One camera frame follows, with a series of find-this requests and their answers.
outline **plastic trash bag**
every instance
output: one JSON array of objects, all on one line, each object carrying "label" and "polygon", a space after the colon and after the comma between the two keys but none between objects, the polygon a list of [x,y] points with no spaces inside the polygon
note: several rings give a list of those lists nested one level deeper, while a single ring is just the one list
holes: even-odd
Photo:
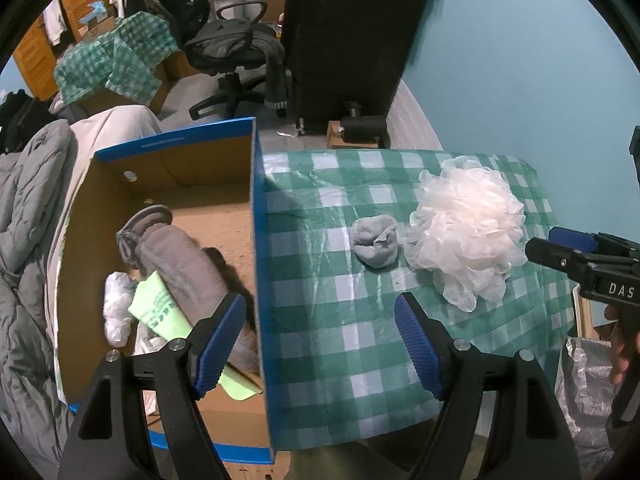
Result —
[{"label": "plastic trash bag", "polygon": [[511,267],[527,259],[524,206],[499,171],[459,156],[440,176],[420,174],[420,203],[409,217],[404,254],[412,267],[433,270],[433,285],[464,312],[481,296],[499,302]]},{"label": "plastic trash bag", "polygon": [[104,282],[104,336],[110,345],[121,348],[131,334],[133,316],[127,311],[138,282],[124,272],[114,272]]},{"label": "plastic trash bag", "polygon": [[556,398],[574,440],[580,467],[598,472],[612,459],[606,423],[614,387],[609,383],[611,345],[568,337],[558,362]]}]

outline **human hand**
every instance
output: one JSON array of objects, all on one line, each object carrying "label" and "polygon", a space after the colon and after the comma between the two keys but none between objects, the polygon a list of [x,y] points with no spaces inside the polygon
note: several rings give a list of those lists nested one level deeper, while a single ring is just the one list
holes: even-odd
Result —
[{"label": "human hand", "polygon": [[[618,320],[620,312],[616,307],[608,305],[604,310],[604,317],[612,321]],[[609,381],[614,386],[622,382],[634,352],[640,352],[640,332],[625,339],[620,323],[616,323],[611,333],[610,359],[612,368],[609,374]]]}]

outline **bed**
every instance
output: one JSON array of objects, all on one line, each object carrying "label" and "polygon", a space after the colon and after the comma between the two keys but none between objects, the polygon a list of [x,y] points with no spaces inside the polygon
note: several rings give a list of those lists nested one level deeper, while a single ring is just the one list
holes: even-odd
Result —
[{"label": "bed", "polygon": [[58,399],[52,300],[66,214],[94,151],[160,133],[143,106],[72,126],[58,120],[0,156],[0,416],[45,478],[55,478],[73,415]]}]

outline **blue wall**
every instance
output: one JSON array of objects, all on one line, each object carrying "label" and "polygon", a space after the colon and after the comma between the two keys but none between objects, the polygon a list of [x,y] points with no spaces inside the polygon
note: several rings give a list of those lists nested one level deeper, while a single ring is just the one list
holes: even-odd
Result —
[{"label": "blue wall", "polygon": [[430,0],[404,80],[445,150],[523,158],[560,224],[640,241],[640,75],[587,0]]},{"label": "blue wall", "polygon": [[17,92],[21,88],[31,95],[31,91],[27,88],[27,84],[15,64],[14,57],[11,56],[9,61],[6,62],[4,70],[0,73],[0,91],[5,90],[7,93]]}]

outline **gingham cloth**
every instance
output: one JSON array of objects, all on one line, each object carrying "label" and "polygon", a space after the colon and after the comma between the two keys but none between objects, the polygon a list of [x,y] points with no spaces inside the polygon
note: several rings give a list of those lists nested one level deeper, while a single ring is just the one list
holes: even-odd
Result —
[{"label": "gingham cloth", "polygon": [[53,72],[65,104],[107,88],[149,105],[162,84],[153,72],[178,50],[169,24],[147,12],[117,20],[116,29],[91,43],[81,41]]},{"label": "gingham cloth", "polygon": [[[456,154],[335,150],[264,156],[273,280],[272,368],[277,449],[326,446],[399,430],[433,416],[440,404],[418,383],[394,322],[394,301],[410,290],[453,338],[481,351],[543,354],[574,322],[570,282],[526,263],[513,269],[500,304],[478,299],[472,313],[447,303],[426,270],[404,255],[367,269],[352,253],[347,227],[388,214],[406,224],[418,204],[422,170],[440,174]],[[525,205],[526,238],[556,224],[536,171],[513,157],[478,155],[499,170]]]}]

